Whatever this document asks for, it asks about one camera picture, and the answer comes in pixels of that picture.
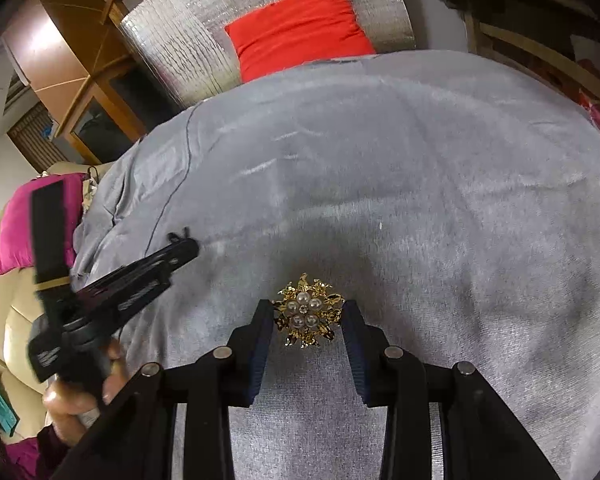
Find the person's left hand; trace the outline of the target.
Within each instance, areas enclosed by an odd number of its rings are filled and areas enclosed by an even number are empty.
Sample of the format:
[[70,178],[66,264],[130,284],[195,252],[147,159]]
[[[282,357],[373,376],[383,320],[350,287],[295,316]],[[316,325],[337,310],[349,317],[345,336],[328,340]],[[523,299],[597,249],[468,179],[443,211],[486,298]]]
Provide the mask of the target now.
[[[100,400],[108,405],[129,380],[129,373],[120,341],[112,338],[107,348],[111,372],[102,384]],[[80,386],[55,380],[45,391],[43,403],[50,415],[55,434],[69,448],[77,445],[86,434],[87,428],[81,422],[83,415],[97,408],[98,401]]]

